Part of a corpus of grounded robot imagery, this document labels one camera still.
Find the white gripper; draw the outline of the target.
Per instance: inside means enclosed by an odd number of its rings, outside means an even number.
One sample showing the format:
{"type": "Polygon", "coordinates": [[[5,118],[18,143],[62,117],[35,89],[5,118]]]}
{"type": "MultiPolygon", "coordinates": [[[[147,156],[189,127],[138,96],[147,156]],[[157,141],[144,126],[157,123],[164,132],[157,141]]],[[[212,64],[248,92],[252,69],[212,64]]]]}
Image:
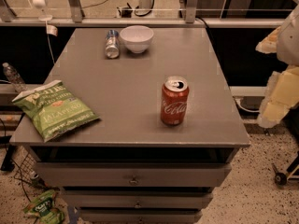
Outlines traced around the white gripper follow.
{"type": "Polygon", "coordinates": [[[255,49],[264,54],[277,53],[278,59],[289,65],[268,79],[257,118],[259,126],[268,129],[299,103],[299,5],[255,49]]]}

